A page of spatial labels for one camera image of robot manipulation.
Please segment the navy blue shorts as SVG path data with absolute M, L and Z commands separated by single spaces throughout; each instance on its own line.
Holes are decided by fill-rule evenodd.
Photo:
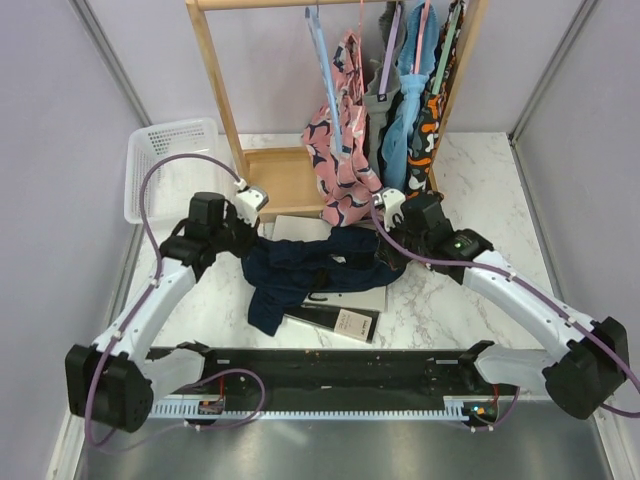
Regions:
M 254 287 L 248 323 L 274 336 L 284 309 L 303 304 L 311 293 L 353 293 L 387 286 L 405 272 L 377 255 L 380 239 L 366 228 L 334 227 L 326 240 L 310 242 L 260 237 L 241 260 Z

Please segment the light blue hanger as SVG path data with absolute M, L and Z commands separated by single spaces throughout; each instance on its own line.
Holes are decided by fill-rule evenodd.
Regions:
M 340 125 L 337 97 L 329 62 L 328 49 L 326 46 L 324 31 L 319 18 L 320 3 L 314 1 L 311 7 L 305 7 L 305 20 L 310 32 L 311 41 L 320 67 L 321 76 L 324 82 L 330 126 L 332 128 L 332 139 L 330 145 L 335 153 L 340 156 L 343 153 L 343 135 Z

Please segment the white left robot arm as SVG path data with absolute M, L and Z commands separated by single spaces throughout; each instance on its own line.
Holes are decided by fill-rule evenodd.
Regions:
M 189 385 L 208 393 L 219 369 L 199 347 L 175 347 L 150 360 L 152 344 L 180 301 L 220 253 L 248 255 L 258 238 L 259 214 L 268 202 L 258 187 L 232 199 L 198 192 L 188 215 L 159 246 L 155 269 L 117 319 L 88 346 L 65 358 L 70 412 L 86 421 L 135 432 L 161 399 Z

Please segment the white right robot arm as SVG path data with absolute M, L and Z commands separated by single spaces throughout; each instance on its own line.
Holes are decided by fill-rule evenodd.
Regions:
M 543 390 L 565 413 L 589 418 L 603 408 L 638 418 L 608 405 L 625 382 L 639 384 L 629 364 L 625 327 L 612 317 L 597 321 L 541 290 L 472 229 L 455 229 L 435 192 L 408 198 L 386 188 L 373 197 L 371 213 L 395 260 L 414 260 L 450 277 L 496 305 L 540 344 L 538 350 L 512 349 L 482 341 L 458 368 L 467 392 L 491 384 Z

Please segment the pink patterned shorts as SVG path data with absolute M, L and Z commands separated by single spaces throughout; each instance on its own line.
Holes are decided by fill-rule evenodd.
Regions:
M 367 113 L 364 104 L 358 104 L 356 93 L 356 36 L 353 31 L 346 32 L 330 58 L 343 153 L 338 156 L 330 145 L 332 128 L 327 104 L 313 114 L 302 133 L 317 190 L 324 201 L 321 217 L 335 227 L 346 227 L 367 217 L 372 196 L 383 188 L 364 152 Z

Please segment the light blue shorts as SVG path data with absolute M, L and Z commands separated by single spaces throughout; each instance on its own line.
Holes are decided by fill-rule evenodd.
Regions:
M 384 160 L 383 184 L 385 187 L 404 189 L 407 177 L 408 137 L 415 115 L 420 109 L 420 92 L 433 67 L 433 47 L 436 31 L 440 27 L 435 7 L 430 4 L 429 17 L 423 40 L 420 73 L 413 73 L 416 38 L 424 1 L 419 1 L 407 21 L 407 36 L 397 60 L 400 80 L 400 102 L 394 119 L 383 140 L 381 153 Z

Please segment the orange camouflage shorts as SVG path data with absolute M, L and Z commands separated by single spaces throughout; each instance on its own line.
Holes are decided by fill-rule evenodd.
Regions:
M 467 9 L 466 5 L 464 16 L 460 18 L 458 35 L 453 43 L 453 49 L 444 74 L 441 91 L 438 95 L 432 95 L 432 83 L 441 55 L 441 45 L 444 41 L 445 30 L 450 10 L 453 8 L 453 2 L 454 1 L 449 5 L 448 16 L 444 25 L 436 31 L 437 42 L 433 47 L 433 67 L 427 75 L 426 83 L 418 97 L 420 100 L 420 109 L 415 115 L 412 130 L 408 137 L 407 181 L 405 187 L 405 194 L 408 197 L 414 197 L 421 192 L 434 189 L 430 175 L 439 145 L 441 130 L 446 120 L 445 111 L 449 97 L 451 96 L 455 71 L 458 66 L 458 41 L 465 22 L 464 18 Z

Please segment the purple hanger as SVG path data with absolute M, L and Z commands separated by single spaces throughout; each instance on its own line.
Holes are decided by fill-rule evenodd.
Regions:
M 389 76 L 396 48 L 399 28 L 403 16 L 404 3 L 402 1 L 389 1 L 386 3 L 383 14 L 378 19 L 378 27 L 384 41 L 382 64 L 378 69 L 377 97 L 384 99 L 388 91 Z

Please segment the grey shorts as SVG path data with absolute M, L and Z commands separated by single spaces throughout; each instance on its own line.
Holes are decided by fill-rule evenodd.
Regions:
M 372 61 L 372 65 L 375 66 L 373 79 L 366 87 L 363 97 L 363 104 L 367 113 L 367 132 L 365 142 L 365 154 L 371 169 L 375 174 L 380 177 L 382 173 L 382 160 L 380 158 L 380 148 L 382 145 L 383 130 L 387 127 L 389 111 L 391 110 L 395 96 L 400 90 L 400 81 L 397 73 L 397 56 L 398 56 L 398 42 L 403 39 L 404 34 L 404 13 L 400 23 L 396 48 L 394 50 L 393 62 L 391 66 L 391 72 L 389 76 L 388 91 L 384 99 L 377 97 L 376 91 L 378 87 L 378 69 L 382 64 L 382 57 L 379 61 Z

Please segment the pink hanger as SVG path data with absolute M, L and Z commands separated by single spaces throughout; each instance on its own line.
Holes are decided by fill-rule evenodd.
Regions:
M 364 1 L 359 1 L 358 7 L 358 29 L 356 36 L 356 73 L 357 73 L 357 90 L 358 94 L 358 104 L 363 104 L 363 96 L 365 92 L 364 86 L 364 74 L 363 74 L 363 61 L 362 61 L 362 31 L 363 31 L 363 23 L 364 23 Z
M 421 10 L 418 34 L 416 38 L 416 51 L 414 56 L 414 65 L 413 65 L 414 74 L 420 73 L 423 40 L 424 40 L 424 34 L 425 34 L 426 25 L 429 17 L 430 4 L 431 4 L 430 0 L 425 0 Z

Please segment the green hanger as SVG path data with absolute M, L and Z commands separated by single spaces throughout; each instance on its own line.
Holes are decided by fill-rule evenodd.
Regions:
M 441 45 L 441 55 L 437 65 L 436 74 L 433 79 L 431 94 L 438 95 L 444 80 L 444 74 L 449 64 L 449 57 L 453 49 L 454 40 L 457 38 L 460 18 L 464 16 L 466 8 L 465 1 L 454 1 L 453 8 L 450 10 L 448 23 L 445 30 L 444 41 Z

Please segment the white plastic basket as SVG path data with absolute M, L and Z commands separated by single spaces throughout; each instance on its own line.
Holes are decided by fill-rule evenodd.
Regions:
M 129 138 L 124 188 L 124 218 L 140 224 L 141 212 L 151 224 L 183 218 L 197 192 L 227 195 L 232 177 L 199 159 L 218 156 L 219 134 L 210 118 L 156 124 Z

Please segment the wooden clothes rack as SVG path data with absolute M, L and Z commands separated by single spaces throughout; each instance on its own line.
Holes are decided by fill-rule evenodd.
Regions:
M 446 120 L 443 129 L 451 113 L 452 103 L 456 97 L 461 76 L 466 69 L 478 34 L 480 20 L 486 8 L 485 3 L 482 1 L 466 2 L 466 5 L 465 22 L 458 41 L 458 66 L 455 71 L 451 96 L 445 111 Z M 203 57 L 204 66 L 215 94 L 234 165 L 242 178 L 251 185 L 260 187 L 268 194 L 269 202 L 260 214 L 262 219 L 272 219 L 279 215 L 309 216 L 323 219 L 321 213 L 324 208 L 324 201 L 317 190 L 316 175 L 306 147 L 303 144 L 303 131 L 299 140 L 292 147 L 249 150 L 243 148 L 240 143 L 206 15 L 213 10 L 238 10 L 241 8 L 242 3 L 238 1 L 190 1 L 187 3 L 187 10 Z M 407 21 L 412 10 L 405 9 L 404 34 L 403 39 L 398 42 L 398 56 L 407 36 Z M 362 61 L 366 90 L 367 85 L 373 79 L 375 67 L 366 66 L 363 51 Z M 399 90 L 389 111 L 387 127 L 383 130 L 382 144 L 401 101 L 402 94 Z M 383 185 L 382 189 L 384 189 L 389 187 L 385 187 L 383 184 L 384 160 L 381 148 L 382 173 L 379 178 Z

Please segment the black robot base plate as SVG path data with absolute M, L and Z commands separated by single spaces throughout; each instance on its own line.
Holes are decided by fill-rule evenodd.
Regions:
M 233 410 L 441 409 L 447 397 L 506 398 L 513 386 L 484 381 L 462 350 L 204 348 L 198 380 L 181 394 L 220 394 Z

